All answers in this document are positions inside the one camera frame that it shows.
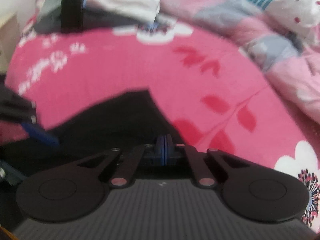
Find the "black device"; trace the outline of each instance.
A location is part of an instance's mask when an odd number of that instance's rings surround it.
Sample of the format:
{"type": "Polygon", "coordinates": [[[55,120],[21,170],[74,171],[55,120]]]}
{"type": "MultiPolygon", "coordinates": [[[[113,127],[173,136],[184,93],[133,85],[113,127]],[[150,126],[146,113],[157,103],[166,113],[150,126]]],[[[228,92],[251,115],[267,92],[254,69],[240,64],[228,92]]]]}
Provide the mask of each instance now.
{"type": "Polygon", "coordinates": [[[61,0],[61,32],[81,32],[84,0],[61,0]]]}
{"type": "Polygon", "coordinates": [[[296,178],[170,135],[37,173],[16,193],[20,240],[310,240],[296,178]]]}

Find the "pink bed sheet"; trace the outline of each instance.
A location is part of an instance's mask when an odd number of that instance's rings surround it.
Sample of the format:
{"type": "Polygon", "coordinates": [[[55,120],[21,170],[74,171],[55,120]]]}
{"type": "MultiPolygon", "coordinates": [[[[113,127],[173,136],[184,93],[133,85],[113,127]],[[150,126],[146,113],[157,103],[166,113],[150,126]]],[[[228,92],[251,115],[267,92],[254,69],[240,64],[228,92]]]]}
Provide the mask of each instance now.
{"type": "MultiPolygon", "coordinates": [[[[135,26],[30,33],[6,85],[36,101],[45,129],[125,91],[148,89],[199,151],[219,148],[301,181],[306,176],[313,186],[303,221],[319,230],[316,153],[262,73],[228,39],[175,21],[166,34],[151,36],[135,26]]],[[[1,123],[2,144],[25,137],[20,126],[1,123]]]]}

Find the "red leaf print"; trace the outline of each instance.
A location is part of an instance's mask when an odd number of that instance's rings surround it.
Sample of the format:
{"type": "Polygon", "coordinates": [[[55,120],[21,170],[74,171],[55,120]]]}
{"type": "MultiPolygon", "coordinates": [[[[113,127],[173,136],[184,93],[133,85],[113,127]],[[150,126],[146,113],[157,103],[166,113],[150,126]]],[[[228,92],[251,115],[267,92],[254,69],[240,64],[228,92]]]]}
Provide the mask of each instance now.
{"type": "Polygon", "coordinates": [[[183,46],[183,47],[177,47],[173,50],[173,52],[177,53],[196,53],[196,49],[193,47],[183,46]]]}
{"type": "Polygon", "coordinates": [[[230,109],[229,104],[218,96],[206,96],[201,99],[211,110],[216,113],[224,114],[230,109]]]}
{"type": "Polygon", "coordinates": [[[196,144],[203,136],[202,132],[187,120],[177,119],[173,122],[173,126],[177,128],[183,140],[189,145],[196,144]]]}
{"type": "Polygon", "coordinates": [[[182,60],[182,63],[185,66],[191,67],[194,64],[199,64],[199,63],[203,62],[204,59],[205,59],[205,56],[200,55],[200,54],[196,54],[196,53],[192,53],[192,54],[189,54],[188,56],[186,56],[182,60]]]}
{"type": "Polygon", "coordinates": [[[237,114],[237,118],[239,123],[247,129],[249,132],[253,132],[256,128],[256,118],[252,114],[252,112],[248,109],[247,105],[242,107],[237,114]]]}
{"type": "Polygon", "coordinates": [[[218,60],[212,60],[212,61],[208,61],[208,62],[203,63],[202,66],[201,66],[201,72],[203,73],[203,72],[207,71],[210,68],[213,71],[213,75],[217,76],[218,72],[219,72],[219,69],[220,69],[219,61],[218,60]]]}
{"type": "Polygon", "coordinates": [[[230,154],[235,153],[235,147],[224,130],[216,133],[209,144],[209,148],[216,148],[230,154]]]}

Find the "black fabric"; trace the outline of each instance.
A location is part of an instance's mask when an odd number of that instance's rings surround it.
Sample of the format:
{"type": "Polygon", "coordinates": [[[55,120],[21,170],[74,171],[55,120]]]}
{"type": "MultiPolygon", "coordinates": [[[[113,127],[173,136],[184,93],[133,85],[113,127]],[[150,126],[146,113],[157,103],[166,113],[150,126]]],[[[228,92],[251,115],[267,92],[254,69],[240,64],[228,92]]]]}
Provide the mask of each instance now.
{"type": "Polygon", "coordinates": [[[49,131],[61,141],[58,149],[33,138],[1,147],[0,158],[30,176],[105,149],[153,143],[158,135],[171,134],[183,143],[179,133],[162,116],[148,91],[128,92],[80,113],[49,131]]]}
{"type": "MultiPolygon", "coordinates": [[[[94,28],[111,28],[142,23],[134,18],[125,17],[101,9],[85,7],[83,9],[83,30],[94,28]]],[[[61,7],[53,10],[34,25],[39,34],[61,32],[61,7]]]]}

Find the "wooden furniture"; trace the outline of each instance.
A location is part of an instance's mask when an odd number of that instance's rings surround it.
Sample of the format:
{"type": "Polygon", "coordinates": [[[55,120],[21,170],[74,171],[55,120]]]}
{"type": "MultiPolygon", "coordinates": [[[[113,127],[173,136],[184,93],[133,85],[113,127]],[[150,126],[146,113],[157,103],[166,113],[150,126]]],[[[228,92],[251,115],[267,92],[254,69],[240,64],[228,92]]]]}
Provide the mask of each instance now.
{"type": "Polygon", "coordinates": [[[6,73],[19,38],[16,14],[0,16],[0,74],[6,73]]]}

